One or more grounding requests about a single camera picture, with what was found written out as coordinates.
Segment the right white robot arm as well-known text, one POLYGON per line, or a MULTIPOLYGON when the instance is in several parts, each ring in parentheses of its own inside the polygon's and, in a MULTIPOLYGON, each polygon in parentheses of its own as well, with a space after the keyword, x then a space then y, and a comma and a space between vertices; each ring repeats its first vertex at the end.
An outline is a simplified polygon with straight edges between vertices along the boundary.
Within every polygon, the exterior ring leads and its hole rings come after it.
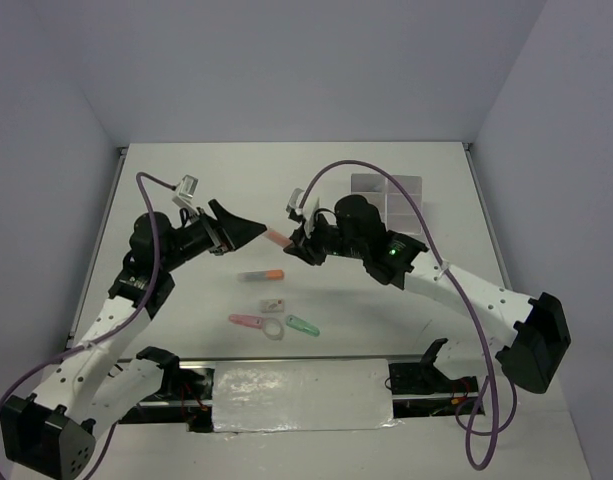
POLYGON ((423 242, 387 229, 377 208, 361 195, 340 199, 333 223, 319 205, 305 211, 291 199, 286 210, 299 226, 285 253, 311 266, 330 256, 358 259, 382 285, 424 296, 464 316, 475 313, 487 340, 500 347, 494 358, 502 374, 527 392, 547 392, 571 345, 557 297, 517 293, 437 261, 423 242))

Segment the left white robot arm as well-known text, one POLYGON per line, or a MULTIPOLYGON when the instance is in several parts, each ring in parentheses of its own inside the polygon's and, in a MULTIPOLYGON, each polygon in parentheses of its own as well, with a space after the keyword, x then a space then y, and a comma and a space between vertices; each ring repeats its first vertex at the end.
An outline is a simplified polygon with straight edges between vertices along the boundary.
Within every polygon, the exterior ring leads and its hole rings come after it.
POLYGON ((146 347, 118 373, 111 370, 167 301, 173 270, 204 252, 236 251, 267 229, 215 200, 209 206, 210 214, 198 212, 180 227, 161 212, 135 221, 122 269, 87 333, 31 394, 6 395, 0 427, 8 460, 52 479, 75 479, 98 438, 137 403, 179 392, 180 360, 161 348, 146 347))

